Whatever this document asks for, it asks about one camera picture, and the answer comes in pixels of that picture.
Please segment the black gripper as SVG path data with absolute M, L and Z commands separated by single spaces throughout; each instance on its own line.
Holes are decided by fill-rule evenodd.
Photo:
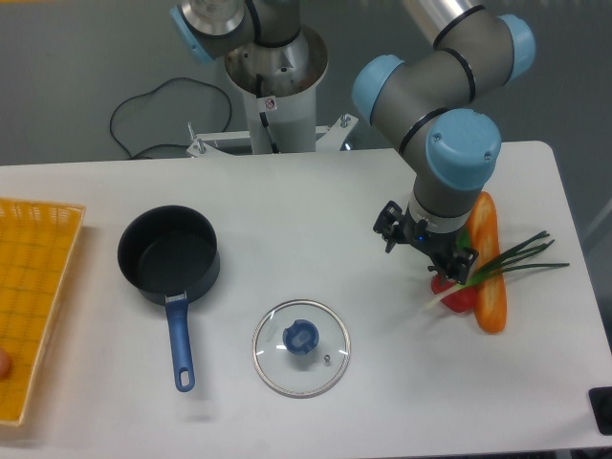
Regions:
M 459 233 L 456 218 L 444 218 L 416 208 L 403 214 L 402 208 L 389 201 L 379 213 L 373 231 L 385 242 L 385 252 L 390 253 L 397 244 L 407 242 L 430 257 L 430 272 L 465 285 L 471 268 L 479 256 L 473 248 L 455 250 Z

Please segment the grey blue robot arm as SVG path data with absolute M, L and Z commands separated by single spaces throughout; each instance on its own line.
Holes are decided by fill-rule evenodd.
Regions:
M 352 88 L 361 116 L 416 174 L 407 206 L 386 205 L 374 230 L 388 247 L 411 245 L 437 273 L 465 283 L 477 250 L 461 248 L 458 237 L 501 148 L 495 123 L 470 103 L 524 74 L 535 39 L 523 20 L 493 16 L 476 1 L 404 6 L 432 53 L 413 65 L 376 57 Z M 243 96 L 254 153 L 315 148 L 316 88 L 328 54 L 298 2 L 183 1 L 170 15 L 196 60 L 224 61 Z

